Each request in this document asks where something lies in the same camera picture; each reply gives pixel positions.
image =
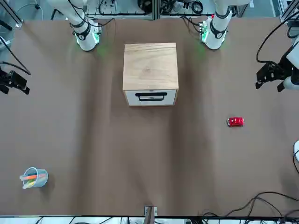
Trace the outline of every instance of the red toy car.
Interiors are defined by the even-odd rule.
[[[228,118],[228,126],[244,126],[244,119],[239,117]]]

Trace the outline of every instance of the drawer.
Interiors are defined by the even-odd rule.
[[[129,106],[174,105],[177,90],[127,90]]]

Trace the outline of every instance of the wooden box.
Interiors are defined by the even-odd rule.
[[[176,44],[125,44],[123,91],[129,106],[174,105],[178,94]]]

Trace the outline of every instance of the cable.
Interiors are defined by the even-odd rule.
[[[204,10],[204,7],[200,1],[194,1],[191,5],[191,9],[195,14],[201,14]]]
[[[298,168],[296,166],[296,163],[295,163],[295,157],[296,157],[297,153],[299,153],[299,150],[296,153],[294,153],[294,155],[293,155],[293,164],[294,164],[294,167],[295,167],[295,169],[297,171],[297,174],[299,175],[299,170],[298,170]]]
[[[270,206],[272,206],[276,211],[278,211],[278,213],[280,214],[280,216],[282,216],[281,212],[278,210],[278,208],[276,208],[273,204],[271,204],[270,202],[266,201],[265,199],[261,198],[261,197],[256,197],[257,199],[269,204]]]
[[[113,217],[110,217],[110,218],[104,220],[103,222],[101,222],[101,223],[99,223],[99,224],[103,224],[103,223],[107,222],[108,220],[110,220],[110,219],[112,219],[112,218],[113,218]]]
[[[52,15],[51,15],[51,20],[54,19],[54,16],[55,16],[56,12],[57,12],[57,9],[54,9],[54,11],[52,12]]]
[[[192,25],[194,26],[198,26],[199,27],[199,24],[198,23],[195,23],[192,21],[191,17],[188,19],[186,16],[181,16],[182,19],[186,19],[189,23],[191,23]]]
[[[104,24],[100,24],[100,25],[98,25],[98,26],[95,26],[95,25],[91,24],[90,22],[84,20],[84,19],[82,18],[82,16],[81,16],[81,15],[78,13],[78,11],[76,10],[76,8],[77,8],[77,9],[82,9],[82,10],[83,10],[83,8],[79,8],[79,7],[75,6],[75,5],[73,5],[73,3],[71,3],[70,0],[68,0],[68,2],[71,4],[72,8],[75,10],[76,14],[80,17],[80,19],[82,19],[84,22],[86,22],[87,24],[89,24],[89,25],[92,26],[92,27],[103,27],[103,26],[107,25],[108,23],[110,23],[112,20],[114,20],[114,18],[113,18],[113,19],[110,19],[108,22],[106,22],[106,23],[104,23]]]
[[[193,28],[196,30],[196,32],[198,32],[199,33],[199,29],[196,29],[196,27],[195,26],[199,26],[199,24],[196,24],[196,23],[194,23],[193,21],[192,21],[192,18],[191,17],[189,17],[189,19],[187,18],[187,17],[184,17],[184,16],[182,16],[181,17],[183,20],[187,20],[188,21],[188,24],[186,24],[186,26],[189,28],[189,23],[191,23],[192,25],[193,25]]]
[[[296,16],[299,14],[299,11],[294,13],[293,15],[289,16],[288,18],[286,18],[282,23],[280,23],[277,27],[275,27],[264,39],[264,41],[262,42],[261,46],[259,47],[257,53],[256,53],[256,61],[259,63],[270,63],[270,64],[274,64],[276,67],[278,67],[279,69],[281,69],[282,71],[284,71],[277,63],[275,63],[274,61],[269,61],[269,60],[259,60],[258,59],[258,55],[263,47],[263,45],[266,43],[266,41],[269,39],[269,37],[276,31],[278,30],[285,22],[289,21],[292,17]]]
[[[290,27],[288,28],[288,32],[286,33],[287,36],[288,36],[290,39],[297,38],[297,37],[299,36],[299,34],[294,35],[294,36],[291,36],[291,35],[290,35],[291,28],[292,28],[292,25],[290,25]]]
[[[21,8],[19,8],[16,12],[18,13],[22,8],[25,8],[27,6],[35,6],[36,9],[41,9],[41,11],[42,11],[42,21],[43,21],[43,9],[38,4],[34,4],[34,3],[26,4],[26,5],[22,6]]]
[[[224,215],[224,216],[218,216],[218,215],[216,215],[216,214],[214,214],[214,213],[212,213],[212,212],[206,212],[206,213],[204,213],[202,216],[206,216],[206,215],[208,215],[208,214],[212,214],[212,215],[218,217],[219,219],[226,218],[226,217],[228,217],[229,215],[231,215],[231,214],[234,213],[234,212],[241,211],[241,210],[245,209],[246,207],[248,207],[248,206],[251,204],[251,202],[253,202],[253,203],[252,203],[252,207],[253,207],[253,205],[254,205],[254,203],[255,203],[255,200],[256,200],[260,195],[265,195],[265,194],[275,194],[275,195],[280,195],[280,196],[283,196],[283,197],[285,197],[285,198],[288,198],[288,199],[294,200],[294,201],[296,201],[296,202],[299,202],[299,199],[294,198],[294,197],[292,197],[292,196],[288,196],[288,195],[285,195],[285,194],[282,194],[282,193],[278,193],[278,192],[275,192],[275,191],[263,191],[263,192],[258,193],[255,197],[251,198],[251,199],[250,199],[244,206],[242,206],[242,207],[240,207],[240,208],[238,208],[238,209],[231,210],[229,213],[227,213],[227,214]]]
[[[39,222],[42,220],[42,218],[43,218],[43,216],[39,220],[37,220],[36,224],[39,224]]]
[[[11,63],[9,63],[9,62],[0,62],[0,64],[7,64],[7,65],[10,65],[10,66],[13,66],[13,67],[15,67],[15,68],[17,68],[17,69],[22,70],[22,71],[25,72],[27,75],[31,75],[31,74],[28,73],[26,70],[24,70],[23,68],[21,68],[21,67],[15,65],[15,64],[11,64]]]
[[[99,224],[103,224],[104,222],[107,222],[108,220],[112,219],[112,217],[104,220],[103,222],[99,223]],[[79,223],[74,223],[74,224],[90,224],[90,223],[86,223],[86,222],[79,222]]]
[[[17,62],[20,63],[20,65],[27,71],[26,73],[27,73],[28,75],[31,76],[30,71],[26,68],[25,65],[23,65],[22,62],[20,62],[20,60],[17,58],[17,56],[14,55],[14,53],[11,51],[11,49],[7,46],[7,44],[6,44],[5,41],[3,40],[2,36],[0,36],[0,40],[2,41],[2,43],[4,44],[4,46],[8,49],[8,51],[12,54],[12,56],[14,56],[14,58],[17,60]]]
[[[161,1],[161,14],[169,14],[174,9],[174,4],[176,3],[176,0],[163,0]]]
[[[77,217],[77,216],[74,216],[74,217],[71,219],[71,221],[69,222],[69,224],[71,224],[72,221],[73,221],[76,217]]]

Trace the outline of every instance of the table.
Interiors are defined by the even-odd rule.
[[[154,205],[161,216],[223,215],[261,191],[299,197],[298,92],[277,93],[279,82],[255,89],[256,51],[278,24],[233,19],[222,48],[210,51],[181,19],[117,20],[86,53],[66,21],[25,23],[12,49],[32,73],[31,92],[0,94],[0,213],[141,216]],[[177,43],[175,106],[126,104],[124,44],[148,42]],[[290,46],[282,27],[260,57],[278,61]],[[229,116],[245,126],[228,128]],[[49,172],[44,188],[22,190],[30,166]],[[264,198],[283,214],[298,207]],[[262,202],[252,215],[274,216]]]

